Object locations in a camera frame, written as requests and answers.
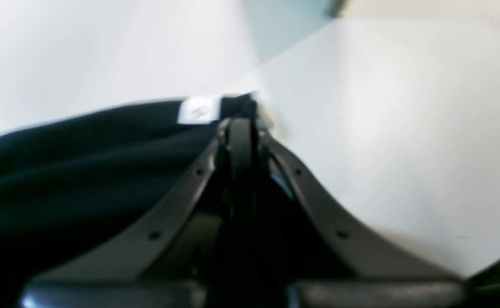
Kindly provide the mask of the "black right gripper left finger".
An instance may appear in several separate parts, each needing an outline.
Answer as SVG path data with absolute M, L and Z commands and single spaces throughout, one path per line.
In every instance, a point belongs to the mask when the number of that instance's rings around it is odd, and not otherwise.
M 21 308 L 203 308 L 207 290 L 195 279 L 143 274 L 167 252 L 229 154 L 250 169 L 250 119 L 223 121 L 217 135 L 172 191 L 146 215 L 97 248 L 32 279 Z

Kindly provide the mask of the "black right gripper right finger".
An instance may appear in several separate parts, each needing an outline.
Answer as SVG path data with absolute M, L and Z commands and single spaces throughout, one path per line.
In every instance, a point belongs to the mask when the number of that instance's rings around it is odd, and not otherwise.
M 293 152 L 277 142 L 264 124 L 252 125 L 261 170 L 279 174 L 293 208 L 330 253 L 329 274 L 294 278 L 286 287 L 289 308 L 459 308 L 465 283 L 395 246 L 344 209 Z

